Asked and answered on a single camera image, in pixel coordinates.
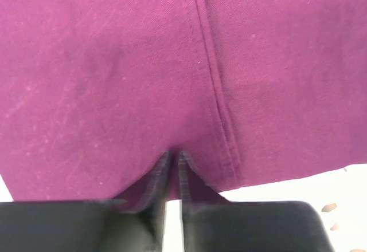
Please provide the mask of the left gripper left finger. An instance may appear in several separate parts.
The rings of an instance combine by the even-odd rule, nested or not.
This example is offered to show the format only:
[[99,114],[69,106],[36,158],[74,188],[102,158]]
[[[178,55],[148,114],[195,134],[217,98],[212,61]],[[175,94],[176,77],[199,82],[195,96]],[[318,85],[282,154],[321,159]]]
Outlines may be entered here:
[[161,251],[171,153],[111,199],[1,203],[1,251]]

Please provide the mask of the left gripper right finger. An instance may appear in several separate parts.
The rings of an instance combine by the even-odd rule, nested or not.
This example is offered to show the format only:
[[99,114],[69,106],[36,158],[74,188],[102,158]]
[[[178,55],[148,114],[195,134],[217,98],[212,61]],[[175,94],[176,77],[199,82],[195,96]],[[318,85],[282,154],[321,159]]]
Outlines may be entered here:
[[184,151],[178,180],[185,251],[334,250],[308,203],[231,202],[200,178]]

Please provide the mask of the purple cloth wrap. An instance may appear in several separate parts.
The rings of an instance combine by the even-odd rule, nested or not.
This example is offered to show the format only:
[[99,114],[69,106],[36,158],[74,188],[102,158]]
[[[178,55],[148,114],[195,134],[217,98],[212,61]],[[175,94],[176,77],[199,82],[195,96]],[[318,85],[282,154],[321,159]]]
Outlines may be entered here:
[[1,176],[113,197],[168,149],[218,190],[366,162],[366,0],[1,0]]

